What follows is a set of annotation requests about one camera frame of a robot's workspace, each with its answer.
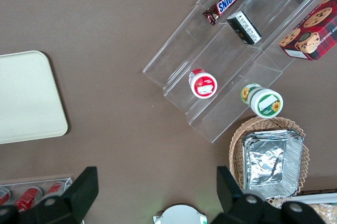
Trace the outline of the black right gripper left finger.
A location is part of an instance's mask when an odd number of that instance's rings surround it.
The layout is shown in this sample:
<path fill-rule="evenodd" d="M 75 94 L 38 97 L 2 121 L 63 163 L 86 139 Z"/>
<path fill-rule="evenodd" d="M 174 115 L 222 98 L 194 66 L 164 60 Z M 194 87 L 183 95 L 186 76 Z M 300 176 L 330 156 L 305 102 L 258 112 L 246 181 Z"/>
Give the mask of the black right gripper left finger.
<path fill-rule="evenodd" d="M 97 167 L 86 167 L 61 196 L 50 196 L 25 212 L 1 206 L 1 223 L 81 223 L 98 192 Z"/>

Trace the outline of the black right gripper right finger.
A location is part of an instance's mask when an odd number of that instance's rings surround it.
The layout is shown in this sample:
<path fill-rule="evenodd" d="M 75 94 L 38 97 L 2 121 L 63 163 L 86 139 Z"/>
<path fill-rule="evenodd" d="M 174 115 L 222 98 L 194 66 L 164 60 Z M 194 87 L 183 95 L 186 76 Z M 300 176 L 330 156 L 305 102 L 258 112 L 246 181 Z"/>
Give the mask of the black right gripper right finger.
<path fill-rule="evenodd" d="M 226 166 L 217 167 L 216 189 L 223 211 L 213 223 L 324 223 L 304 203 L 285 202 L 279 209 L 255 194 L 242 192 Z"/>

